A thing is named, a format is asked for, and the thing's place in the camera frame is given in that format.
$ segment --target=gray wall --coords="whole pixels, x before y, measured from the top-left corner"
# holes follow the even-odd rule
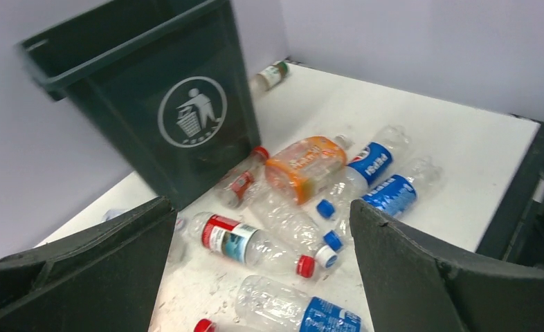
[[[131,168],[66,100],[52,103],[12,47],[103,0],[0,0],[0,257],[30,248]],[[251,74],[287,56],[280,4],[235,0]]]
[[[291,56],[544,120],[544,0],[281,0]]]

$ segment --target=person icon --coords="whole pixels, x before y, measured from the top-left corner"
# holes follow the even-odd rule
[[[179,109],[188,107],[196,107],[199,110],[199,115],[201,118],[201,128],[205,129],[207,126],[207,118],[210,118],[212,121],[217,121],[215,118],[215,113],[213,112],[213,107],[211,105],[211,99],[206,95],[202,94],[198,89],[190,89],[188,91],[188,96],[191,98],[189,101],[185,102]]]

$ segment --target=basket icon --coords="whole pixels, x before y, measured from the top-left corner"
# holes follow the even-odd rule
[[[176,122],[189,138],[201,132],[199,116],[192,111],[192,107],[185,107],[179,112],[179,120]]]

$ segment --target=table surface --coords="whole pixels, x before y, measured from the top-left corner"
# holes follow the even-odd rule
[[[445,181],[401,220],[475,251],[538,130],[537,123],[301,66],[290,69],[286,82],[255,103],[262,143],[272,154],[304,137],[344,133],[354,140],[349,150],[353,156],[384,125],[403,125],[412,138],[412,156],[432,156],[445,169]],[[108,209],[134,208],[155,196],[134,172],[40,245],[98,224]],[[334,225],[314,213],[317,201],[304,208],[328,230]],[[192,217],[203,211],[260,225],[248,210],[228,210],[210,192],[181,215]],[[172,255],[181,249],[180,243],[173,245]],[[168,263],[165,268],[150,331],[191,331],[203,317],[241,324],[233,308],[235,293],[243,278],[257,271],[218,257],[198,243],[188,243],[184,250],[181,263]],[[357,313],[371,326],[352,248],[340,253],[336,268],[320,271],[312,280],[275,279]]]

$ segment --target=trash bin rim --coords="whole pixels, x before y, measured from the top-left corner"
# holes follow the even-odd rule
[[[24,63],[25,70],[36,81],[38,85],[44,88],[46,91],[56,91],[64,89],[78,80],[90,76],[103,67],[119,60],[122,57],[133,53],[135,50],[148,45],[151,42],[171,33],[172,31],[185,26],[190,21],[200,18],[215,10],[216,8],[228,3],[230,0],[205,0],[195,7],[186,10],[185,12],[135,36],[134,38],[121,43],[110,50],[107,50],[85,62],[82,62],[78,66],[70,68],[63,73],[56,76],[48,76],[30,56],[30,49],[37,46],[41,41],[36,41],[39,36],[45,33],[39,33],[31,38],[25,39],[19,42],[16,49],[19,53],[21,60]]]

